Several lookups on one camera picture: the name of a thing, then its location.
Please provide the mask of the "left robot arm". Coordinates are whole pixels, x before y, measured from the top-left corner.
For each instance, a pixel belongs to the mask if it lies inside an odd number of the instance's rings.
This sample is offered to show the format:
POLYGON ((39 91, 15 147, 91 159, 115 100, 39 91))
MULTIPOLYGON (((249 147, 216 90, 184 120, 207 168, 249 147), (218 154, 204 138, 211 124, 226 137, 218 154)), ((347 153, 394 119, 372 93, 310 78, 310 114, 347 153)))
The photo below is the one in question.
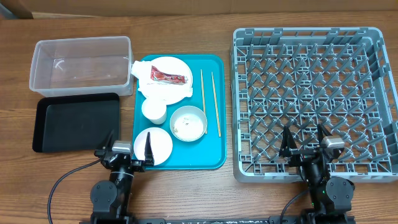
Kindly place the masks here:
POLYGON ((134 174, 144 172, 146 167, 154 166, 150 134, 146 134, 143 160, 133 158, 132 145, 129 141, 116 141, 113 139, 113 134, 111 131, 102 145, 95 149, 94 155, 97 160, 63 174, 53 185, 47 201, 47 218, 50 224, 53 223, 52 197, 59 183, 70 174, 98 163, 111 173, 108 180, 97 182, 91 189, 90 200, 93 212, 90 223, 138 223, 137 218, 128 212, 128 205, 134 174))

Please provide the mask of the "red sauce packet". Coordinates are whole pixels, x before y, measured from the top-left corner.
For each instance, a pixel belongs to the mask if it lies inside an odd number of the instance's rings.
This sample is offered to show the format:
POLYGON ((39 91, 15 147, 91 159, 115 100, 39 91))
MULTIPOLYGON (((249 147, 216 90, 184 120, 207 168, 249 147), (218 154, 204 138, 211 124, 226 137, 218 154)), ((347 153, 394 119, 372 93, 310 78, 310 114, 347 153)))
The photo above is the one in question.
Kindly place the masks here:
POLYGON ((155 66, 151 67, 150 78, 155 82, 162 82, 175 85, 186 84, 187 79, 183 75, 172 75, 168 73, 161 72, 155 66))

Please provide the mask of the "white cup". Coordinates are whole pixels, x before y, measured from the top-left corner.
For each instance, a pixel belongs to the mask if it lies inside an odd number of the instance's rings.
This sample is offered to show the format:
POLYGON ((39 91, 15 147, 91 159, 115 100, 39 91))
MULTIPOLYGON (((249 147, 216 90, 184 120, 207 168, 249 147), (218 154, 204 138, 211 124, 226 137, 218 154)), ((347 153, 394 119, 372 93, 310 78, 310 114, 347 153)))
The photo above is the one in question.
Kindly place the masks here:
POLYGON ((162 124, 167 117, 167 105, 163 101, 147 98, 141 106, 142 114, 153 124, 162 124))

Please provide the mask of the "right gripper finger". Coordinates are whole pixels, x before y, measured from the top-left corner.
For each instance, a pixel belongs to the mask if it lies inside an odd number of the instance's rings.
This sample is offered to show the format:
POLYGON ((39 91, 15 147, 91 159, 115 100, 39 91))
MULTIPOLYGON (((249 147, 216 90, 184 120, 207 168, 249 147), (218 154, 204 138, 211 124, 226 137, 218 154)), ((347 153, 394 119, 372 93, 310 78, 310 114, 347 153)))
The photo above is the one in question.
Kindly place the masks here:
POLYGON ((329 132, 326 127, 322 124, 317 124, 317 131, 318 131, 318 142, 319 144, 322 143, 324 137, 331 136, 332 133, 329 132))
POLYGON ((284 126, 282 132, 282 144, 279 150, 280 157, 291 157, 292 149, 297 150, 297 145, 293 139, 293 135, 287 126, 284 126))

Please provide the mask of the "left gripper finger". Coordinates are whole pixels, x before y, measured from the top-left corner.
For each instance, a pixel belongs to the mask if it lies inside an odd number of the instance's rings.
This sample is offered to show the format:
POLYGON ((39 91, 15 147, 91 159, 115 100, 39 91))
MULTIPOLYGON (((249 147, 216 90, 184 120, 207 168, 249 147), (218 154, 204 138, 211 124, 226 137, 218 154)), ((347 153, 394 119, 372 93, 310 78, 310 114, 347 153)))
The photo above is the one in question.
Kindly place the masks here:
POLYGON ((145 160, 144 160, 145 166, 154 166, 154 157, 150 144, 150 132, 147 133, 144 155, 145 155, 145 160))
POLYGON ((113 135, 114 135, 114 130, 111 130, 105 139, 104 150, 106 150, 106 151, 111 150, 111 148, 113 146, 113 142, 114 142, 113 135))

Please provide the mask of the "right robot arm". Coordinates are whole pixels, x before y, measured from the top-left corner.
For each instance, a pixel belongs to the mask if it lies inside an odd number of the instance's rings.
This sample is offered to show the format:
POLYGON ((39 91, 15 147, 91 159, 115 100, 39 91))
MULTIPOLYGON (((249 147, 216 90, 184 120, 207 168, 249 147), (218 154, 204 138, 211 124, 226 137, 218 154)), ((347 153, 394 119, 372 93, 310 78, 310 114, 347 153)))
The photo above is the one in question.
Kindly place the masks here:
POLYGON ((280 214, 280 223, 354 223, 346 213, 351 210, 355 186, 342 177, 332 177, 326 167, 339 158, 345 149, 344 141, 329 132, 324 125, 317 126, 319 145, 312 149, 299 150, 287 126, 282 132, 279 156, 289 159, 289 167, 296 167, 308 189, 296 195, 280 214), (309 194, 312 208, 304 209, 296 218, 284 217, 286 210, 301 196, 309 194))

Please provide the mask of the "grey bowl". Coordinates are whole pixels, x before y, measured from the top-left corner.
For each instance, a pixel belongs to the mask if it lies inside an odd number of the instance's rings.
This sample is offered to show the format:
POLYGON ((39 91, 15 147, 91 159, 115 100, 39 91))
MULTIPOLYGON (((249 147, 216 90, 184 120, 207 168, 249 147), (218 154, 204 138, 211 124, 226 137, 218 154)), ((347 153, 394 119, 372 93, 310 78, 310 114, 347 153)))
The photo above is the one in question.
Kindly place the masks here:
POLYGON ((181 141, 199 140, 207 132, 205 113, 196 106, 182 106, 170 118, 170 130, 181 141))

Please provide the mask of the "cooked rice pile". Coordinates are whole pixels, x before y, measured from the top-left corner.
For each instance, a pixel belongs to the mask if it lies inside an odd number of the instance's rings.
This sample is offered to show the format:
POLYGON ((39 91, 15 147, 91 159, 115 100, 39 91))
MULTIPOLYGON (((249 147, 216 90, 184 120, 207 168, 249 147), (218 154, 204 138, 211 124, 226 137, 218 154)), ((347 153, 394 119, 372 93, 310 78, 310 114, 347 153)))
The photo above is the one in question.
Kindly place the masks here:
POLYGON ((194 141, 202 135, 204 125, 197 115, 183 114, 177 118, 173 129, 179 139, 194 141))

